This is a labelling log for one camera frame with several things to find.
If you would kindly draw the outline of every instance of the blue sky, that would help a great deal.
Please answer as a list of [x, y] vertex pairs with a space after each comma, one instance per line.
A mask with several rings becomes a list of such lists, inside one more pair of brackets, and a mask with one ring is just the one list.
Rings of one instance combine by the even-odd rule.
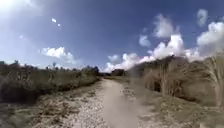
[[96, 65], [111, 71], [168, 54], [200, 59], [210, 46], [224, 41], [223, 4], [223, 0], [0, 0], [0, 60], [40, 67], [52, 62], [69, 68]]

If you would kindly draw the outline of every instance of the dry grass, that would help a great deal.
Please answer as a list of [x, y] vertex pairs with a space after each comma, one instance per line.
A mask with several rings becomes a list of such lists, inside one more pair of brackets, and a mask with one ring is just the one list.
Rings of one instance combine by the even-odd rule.
[[210, 82], [212, 88], [214, 88], [216, 94], [216, 106], [223, 106], [223, 86], [224, 86], [224, 55], [223, 53], [217, 53], [216, 55], [208, 58], [204, 61], [207, 66], [205, 72], [209, 74], [205, 80]]

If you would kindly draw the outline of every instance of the sandy trail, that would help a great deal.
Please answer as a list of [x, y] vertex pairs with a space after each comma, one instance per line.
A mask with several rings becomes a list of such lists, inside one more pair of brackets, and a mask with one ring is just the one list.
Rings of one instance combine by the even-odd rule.
[[[96, 96], [82, 105], [77, 115], [71, 115], [60, 127], [73, 128], [163, 128], [153, 121], [153, 113], [141, 107], [134, 97], [123, 93], [123, 86], [111, 80], [102, 80]], [[143, 121], [140, 117], [150, 118]]]

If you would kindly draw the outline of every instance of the cumulus cloud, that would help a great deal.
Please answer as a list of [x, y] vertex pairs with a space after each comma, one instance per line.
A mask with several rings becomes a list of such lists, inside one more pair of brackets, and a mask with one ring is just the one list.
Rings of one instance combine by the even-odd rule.
[[150, 41], [148, 40], [148, 37], [146, 35], [140, 35], [139, 44], [142, 47], [150, 47]]
[[57, 23], [57, 20], [54, 19], [54, 18], [52, 18], [51, 21], [54, 22], [54, 23]]
[[122, 56], [122, 62], [119, 64], [112, 64], [111, 62], [107, 63], [107, 68], [105, 69], [106, 72], [110, 72], [114, 69], [129, 69], [137, 64], [139, 57], [136, 53], [124, 53]]
[[199, 9], [197, 13], [197, 22], [199, 26], [205, 25], [208, 19], [208, 11], [205, 9]]
[[70, 52], [66, 52], [64, 47], [59, 48], [43, 48], [41, 53], [45, 56], [55, 57], [65, 60], [70, 64], [77, 64], [78, 60], [74, 59], [74, 56]]
[[184, 49], [184, 42], [181, 35], [171, 35], [170, 41], [167, 46], [161, 42], [154, 51], [149, 51], [154, 58], [163, 58], [168, 55], [181, 55]]
[[119, 55], [108, 56], [108, 59], [111, 62], [118, 62], [120, 60], [120, 56]]
[[170, 41], [167, 45], [164, 42], [158, 44], [154, 50], [149, 50], [149, 56], [139, 57], [136, 53], [123, 54], [122, 62], [118, 64], [107, 63], [106, 72], [113, 71], [114, 69], [130, 69], [136, 64], [143, 62], [150, 62], [156, 59], [162, 59], [168, 55], [176, 55], [187, 57], [190, 61], [202, 59], [197, 48], [185, 49], [184, 41], [180, 34], [171, 35]]
[[203, 32], [197, 38], [198, 45], [223, 44], [224, 23], [212, 22], [208, 25], [208, 31]]
[[164, 17], [162, 14], [156, 16], [156, 21], [154, 22], [156, 28], [154, 30], [154, 35], [158, 38], [170, 37], [172, 34], [176, 33], [171, 20]]

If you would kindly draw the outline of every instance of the sandy ground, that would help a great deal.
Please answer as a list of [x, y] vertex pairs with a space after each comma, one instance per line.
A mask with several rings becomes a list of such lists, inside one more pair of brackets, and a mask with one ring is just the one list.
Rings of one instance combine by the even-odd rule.
[[166, 128], [153, 119], [150, 109], [141, 107], [133, 96], [127, 97], [124, 86], [111, 80], [102, 80], [96, 96], [63, 120], [62, 128]]

